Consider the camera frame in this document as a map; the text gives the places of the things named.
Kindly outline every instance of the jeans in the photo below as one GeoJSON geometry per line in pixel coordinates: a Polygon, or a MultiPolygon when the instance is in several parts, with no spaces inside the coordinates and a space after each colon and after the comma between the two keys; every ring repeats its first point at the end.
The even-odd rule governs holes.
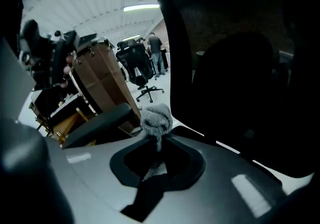
{"type": "Polygon", "coordinates": [[[157,75],[157,74],[159,74],[159,71],[158,71],[158,63],[160,64],[160,72],[161,72],[161,74],[165,74],[165,66],[164,66],[164,61],[163,61],[163,59],[162,59],[162,54],[161,54],[161,52],[159,52],[159,53],[153,53],[152,55],[151,55],[151,57],[152,57],[152,61],[153,61],[153,64],[154,64],[154,68],[155,68],[155,74],[157,75]]]}

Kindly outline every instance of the fluorescent light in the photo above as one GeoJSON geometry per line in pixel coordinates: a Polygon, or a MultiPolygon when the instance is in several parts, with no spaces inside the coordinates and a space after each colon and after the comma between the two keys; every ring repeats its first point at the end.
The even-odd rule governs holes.
{"type": "Polygon", "coordinates": [[[159,4],[136,5],[131,7],[124,7],[123,12],[131,11],[131,10],[157,9],[158,7],[159,7],[159,4]]]}
{"type": "Polygon", "coordinates": [[[140,37],[140,34],[134,35],[134,36],[131,36],[131,37],[128,37],[128,38],[125,38],[125,39],[123,39],[122,41],[124,42],[124,41],[127,41],[127,40],[131,40],[131,39],[133,39],[133,38],[136,38],[136,37],[140,37]]]}

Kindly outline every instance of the chair armrest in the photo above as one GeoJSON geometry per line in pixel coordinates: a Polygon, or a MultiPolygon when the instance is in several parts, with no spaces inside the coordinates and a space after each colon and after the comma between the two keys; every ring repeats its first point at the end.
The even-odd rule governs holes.
{"type": "Polygon", "coordinates": [[[68,135],[62,148],[86,146],[94,141],[97,136],[106,135],[105,133],[110,128],[121,125],[133,115],[132,108],[128,104],[122,103],[111,112],[105,112],[94,117],[68,135]]]}

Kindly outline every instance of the white ceiling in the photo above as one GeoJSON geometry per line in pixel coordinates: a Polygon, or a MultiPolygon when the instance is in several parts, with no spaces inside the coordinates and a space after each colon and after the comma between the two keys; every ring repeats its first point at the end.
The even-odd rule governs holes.
{"type": "Polygon", "coordinates": [[[41,34],[76,30],[80,36],[98,33],[114,44],[140,34],[145,37],[163,19],[160,9],[123,12],[123,7],[156,4],[157,0],[22,0],[22,27],[35,19],[41,34]]]}

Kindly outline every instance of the black office chair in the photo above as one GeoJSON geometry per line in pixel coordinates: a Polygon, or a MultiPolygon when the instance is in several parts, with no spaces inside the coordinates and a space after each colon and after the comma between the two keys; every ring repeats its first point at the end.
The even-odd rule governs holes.
{"type": "Polygon", "coordinates": [[[142,43],[136,43],[135,40],[128,40],[125,42],[119,42],[117,46],[121,49],[116,53],[116,58],[122,65],[126,68],[128,72],[128,79],[130,82],[138,85],[145,86],[145,90],[141,90],[141,95],[137,97],[137,101],[140,101],[140,97],[145,94],[149,94],[150,103],[153,102],[150,92],[159,91],[162,93],[165,91],[163,89],[157,89],[156,86],[148,87],[148,80],[154,75],[154,70],[152,69],[152,61],[145,54],[145,47],[142,43]]]}

